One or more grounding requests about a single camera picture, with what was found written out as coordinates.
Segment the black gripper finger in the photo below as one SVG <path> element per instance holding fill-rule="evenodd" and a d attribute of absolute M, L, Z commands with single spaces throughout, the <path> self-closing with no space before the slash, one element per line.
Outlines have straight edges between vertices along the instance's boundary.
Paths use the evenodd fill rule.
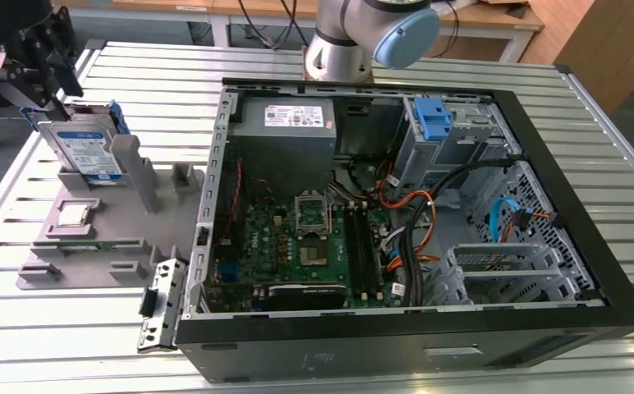
<path fill-rule="evenodd" d="M 49 68 L 44 71 L 16 64 L 0 52 L 0 95 L 18 107 L 45 112 L 54 121 L 68 121 L 58 98 L 61 84 Z"/>
<path fill-rule="evenodd" d="M 70 24 L 42 24 L 38 26 L 42 58 L 41 74 L 49 94 L 62 89 L 68 95 L 81 97 L 84 88 L 77 79 L 77 40 Z"/>

